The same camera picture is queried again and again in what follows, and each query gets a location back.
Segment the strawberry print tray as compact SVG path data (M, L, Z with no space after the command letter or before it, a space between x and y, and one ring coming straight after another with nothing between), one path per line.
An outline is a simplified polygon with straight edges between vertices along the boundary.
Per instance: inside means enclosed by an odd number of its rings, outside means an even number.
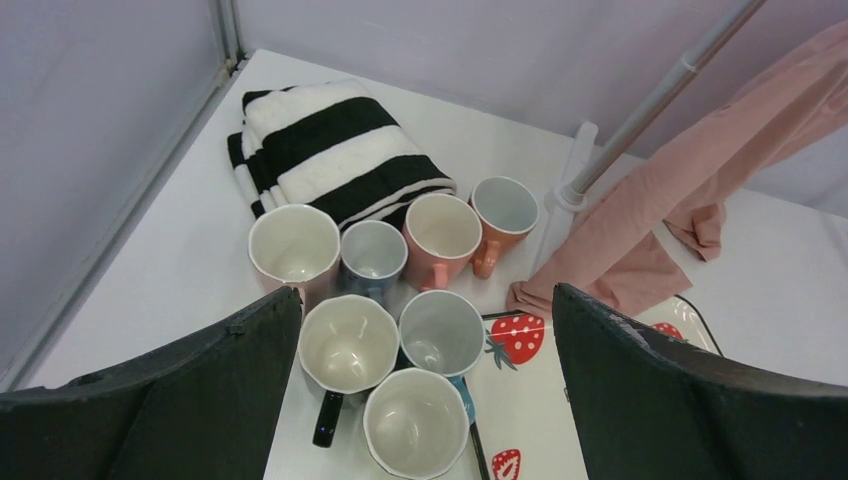
M487 478L586 478L584 468L566 457L578 437L552 326L520 311L486 314L483 323L487 347L465 378Z

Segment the grey blue mug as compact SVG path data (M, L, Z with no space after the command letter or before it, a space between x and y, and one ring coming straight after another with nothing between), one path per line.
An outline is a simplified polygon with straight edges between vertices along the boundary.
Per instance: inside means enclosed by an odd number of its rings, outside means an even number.
M407 260L406 240L394 226L380 220L357 222L341 236L337 287L341 293L362 295L385 306Z

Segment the floral salmon mug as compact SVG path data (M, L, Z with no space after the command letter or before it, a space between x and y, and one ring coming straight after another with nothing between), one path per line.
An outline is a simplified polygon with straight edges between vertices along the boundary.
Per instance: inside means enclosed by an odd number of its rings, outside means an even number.
M469 205L482 226L482 239L471 259L473 274L487 280L498 263L535 228L540 213L532 192L506 176L481 180L472 190Z

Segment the plain pink tall mug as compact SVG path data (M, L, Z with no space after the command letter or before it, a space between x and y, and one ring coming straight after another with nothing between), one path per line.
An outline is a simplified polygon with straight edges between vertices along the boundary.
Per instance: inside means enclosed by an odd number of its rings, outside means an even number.
M446 289L482 241L481 221L471 206L444 193L416 199L402 233L409 251L404 278L419 291Z

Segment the black faceted mug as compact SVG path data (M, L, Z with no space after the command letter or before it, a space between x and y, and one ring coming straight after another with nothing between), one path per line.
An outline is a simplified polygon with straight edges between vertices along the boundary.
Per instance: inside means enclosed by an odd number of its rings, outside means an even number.
M324 390L312 443L329 448L345 398L379 385L395 367L400 336L377 301L346 294L305 316L298 340L302 370Z

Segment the green faceted mug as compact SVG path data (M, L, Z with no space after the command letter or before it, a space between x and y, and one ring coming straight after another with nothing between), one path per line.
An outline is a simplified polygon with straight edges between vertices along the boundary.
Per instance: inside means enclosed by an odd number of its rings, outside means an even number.
M458 390L419 368L389 374L366 401L362 428L371 457L402 479L435 479L464 452L470 422Z

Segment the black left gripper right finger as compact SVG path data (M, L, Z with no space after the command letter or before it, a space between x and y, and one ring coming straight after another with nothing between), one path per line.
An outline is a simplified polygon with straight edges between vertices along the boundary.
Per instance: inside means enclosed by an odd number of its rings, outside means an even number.
M843 479L847 390L745 365L561 283L552 322L592 479Z

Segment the bright blue mug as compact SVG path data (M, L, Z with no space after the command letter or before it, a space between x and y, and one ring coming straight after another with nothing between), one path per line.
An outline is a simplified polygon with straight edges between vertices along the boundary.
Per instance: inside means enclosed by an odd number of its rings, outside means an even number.
M477 365L485 347L478 310L457 293L424 291L403 307L398 328L407 361L445 377L459 392L469 422L475 423L476 408L464 376Z

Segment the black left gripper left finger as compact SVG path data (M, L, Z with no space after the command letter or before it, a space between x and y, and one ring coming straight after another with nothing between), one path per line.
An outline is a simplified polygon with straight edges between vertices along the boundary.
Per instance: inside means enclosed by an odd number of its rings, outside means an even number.
M296 354L299 292L57 388L1 397L5 479L260 479Z

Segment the pale pink faceted mug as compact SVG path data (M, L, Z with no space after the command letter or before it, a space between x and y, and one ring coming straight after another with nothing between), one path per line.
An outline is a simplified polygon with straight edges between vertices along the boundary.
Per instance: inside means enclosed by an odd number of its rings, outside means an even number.
M309 205L284 205L262 215L248 235L248 257L262 290L294 288L308 313L331 293L340 237L334 220Z

